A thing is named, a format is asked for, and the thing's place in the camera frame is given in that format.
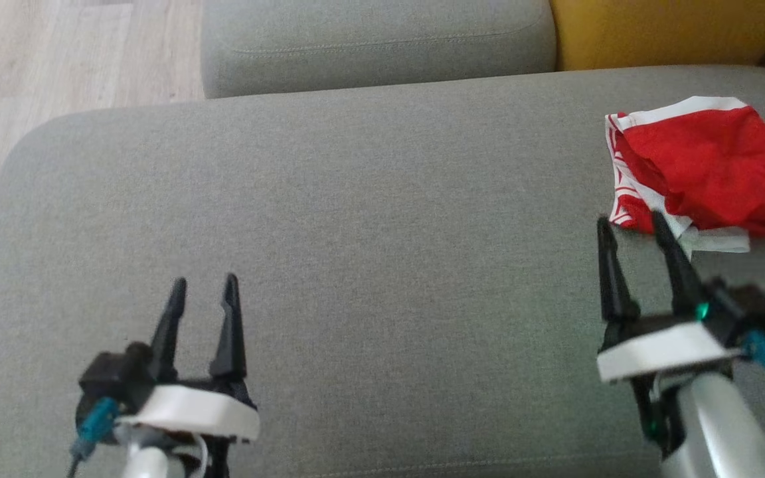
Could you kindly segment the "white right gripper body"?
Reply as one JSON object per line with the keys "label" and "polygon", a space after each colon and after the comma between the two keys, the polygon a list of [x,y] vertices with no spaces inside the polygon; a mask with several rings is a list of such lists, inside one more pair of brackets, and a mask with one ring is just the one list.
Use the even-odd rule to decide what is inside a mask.
{"label": "white right gripper body", "polygon": [[597,354],[598,377],[616,383],[659,372],[686,370],[741,356],[723,345],[701,321],[668,325],[656,331],[632,331],[637,323],[608,323]]}

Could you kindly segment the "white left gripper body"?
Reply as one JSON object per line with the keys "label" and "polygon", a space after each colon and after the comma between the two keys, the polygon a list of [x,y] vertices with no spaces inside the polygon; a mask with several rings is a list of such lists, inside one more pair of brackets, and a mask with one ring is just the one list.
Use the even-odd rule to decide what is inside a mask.
{"label": "white left gripper body", "polygon": [[258,441],[258,411],[232,393],[181,384],[157,385],[132,414],[116,420],[116,441],[132,442],[139,430],[182,438],[226,438]]}

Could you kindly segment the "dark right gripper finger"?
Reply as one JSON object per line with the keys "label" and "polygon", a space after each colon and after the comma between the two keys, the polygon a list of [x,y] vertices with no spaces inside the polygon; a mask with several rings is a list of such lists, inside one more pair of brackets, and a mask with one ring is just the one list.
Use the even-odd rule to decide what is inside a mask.
{"label": "dark right gripper finger", "polygon": [[634,323],[640,318],[639,305],[632,299],[620,261],[618,242],[608,217],[597,221],[598,273],[602,317],[605,323]]}
{"label": "dark right gripper finger", "polygon": [[692,315],[694,318],[704,317],[705,290],[697,272],[672,233],[664,214],[655,211],[651,218],[655,241],[667,264],[672,312],[675,315]]}

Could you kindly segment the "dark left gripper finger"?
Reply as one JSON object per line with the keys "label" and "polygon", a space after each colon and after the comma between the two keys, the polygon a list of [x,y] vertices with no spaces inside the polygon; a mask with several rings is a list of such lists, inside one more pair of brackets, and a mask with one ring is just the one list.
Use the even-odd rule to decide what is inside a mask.
{"label": "dark left gripper finger", "polygon": [[178,378],[174,360],[179,324],[185,311],[186,296],[186,279],[176,279],[151,340],[153,352],[151,373],[157,383],[173,383]]}
{"label": "dark left gripper finger", "polygon": [[242,302],[238,278],[228,274],[222,291],[222,327],[210,375],[215,379],[243,380],[247,375]]}

